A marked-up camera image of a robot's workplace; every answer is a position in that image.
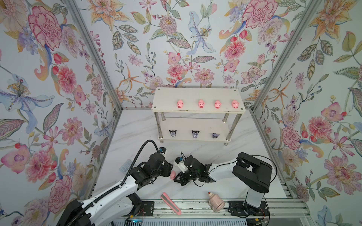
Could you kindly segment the Kuromi figure black purple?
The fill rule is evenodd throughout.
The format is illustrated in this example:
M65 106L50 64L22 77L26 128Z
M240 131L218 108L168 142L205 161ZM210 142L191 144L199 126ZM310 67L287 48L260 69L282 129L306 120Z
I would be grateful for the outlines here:
M169 130L171 137L176 137L177 130Z

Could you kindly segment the pink toy cluster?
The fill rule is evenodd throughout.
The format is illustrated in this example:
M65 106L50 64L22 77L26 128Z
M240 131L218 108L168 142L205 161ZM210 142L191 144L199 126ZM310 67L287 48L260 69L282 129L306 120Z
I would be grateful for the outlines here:
M178 107L179 109L181 109L181 108L183 108L183 106L184 106L184 102L183 102L182 100L179 100L179 101L177 102L177 107Z

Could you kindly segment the small pink toy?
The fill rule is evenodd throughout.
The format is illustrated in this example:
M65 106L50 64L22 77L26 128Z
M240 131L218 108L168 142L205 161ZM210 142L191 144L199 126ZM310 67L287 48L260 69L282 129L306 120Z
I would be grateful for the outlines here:
M199 100L198 106L199 108L204 108L205 102L203 100Z

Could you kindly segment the pink pig toy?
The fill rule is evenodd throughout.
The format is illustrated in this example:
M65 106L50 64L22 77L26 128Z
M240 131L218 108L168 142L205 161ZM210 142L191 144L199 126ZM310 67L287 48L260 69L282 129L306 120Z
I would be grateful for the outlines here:
M232 107L235 108L235 109L238 109L239 107L239 102L237 100L233 100L232 101Z
M221 101L219 101L219 100L215 101L215 108L216 108L216 109L220 109L221 106L222 106Z
M170 174L170 179L174 180L176 178L176 172L173 170Z

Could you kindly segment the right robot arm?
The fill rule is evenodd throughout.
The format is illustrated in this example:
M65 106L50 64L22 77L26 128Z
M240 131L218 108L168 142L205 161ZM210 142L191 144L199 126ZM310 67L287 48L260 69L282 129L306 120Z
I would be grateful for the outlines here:
M181 172L173 180L185 186L196 180L209 184L222 179L237 178L248 186L243 208L251 214L260 209L272 182L272 166L259 157L260 155L239 153L231 161L213 164L202 164L193 156L177 157L173 164Z

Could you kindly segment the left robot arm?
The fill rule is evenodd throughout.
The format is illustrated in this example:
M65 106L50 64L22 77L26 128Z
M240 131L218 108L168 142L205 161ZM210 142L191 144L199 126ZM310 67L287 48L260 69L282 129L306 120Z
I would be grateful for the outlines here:
M157 147L148 161L135 165L148 143L155 144L150 139L144 142L121 181L95 197L69 203L57 225L102 226L118 217L137 214L141 210L142 201L136 192L153 184L158 177L169 177L173 170L173 165L166 160L165 147Z

